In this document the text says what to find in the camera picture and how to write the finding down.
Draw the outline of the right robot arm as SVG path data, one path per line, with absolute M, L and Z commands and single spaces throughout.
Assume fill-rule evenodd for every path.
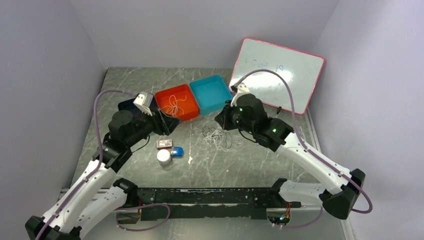
M 251 141 L 297 163 L 318 183 L 286 180 L 270 193 L 270 202 L 282 207 L 287 202 L 321 206 L 333 217 L 345 220 L 354 211 L 366 174 L 350 170 L 330 160 L 308 144 L 282 119 L 268 116 L 262 102 L 252 94 L 225 102 L 214 118 L 223 130 L 238 130 L 251 135 Z

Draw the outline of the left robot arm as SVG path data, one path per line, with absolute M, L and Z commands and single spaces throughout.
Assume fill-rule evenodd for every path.
M 119 110 L 108 124 L 108 133 L 84 172 L 66 194 L 41 217 L 25 223 L 31 240 L 82 240 L 107 215 L 121 207 L 132 208 L 139 200 L 138 186 L 120 178 L 105 195 L 93 197 L 133 155 L 131 148 L 152 133 L 170 135 L 181 119 L 157 109 L 152 115 L 133 115 Z

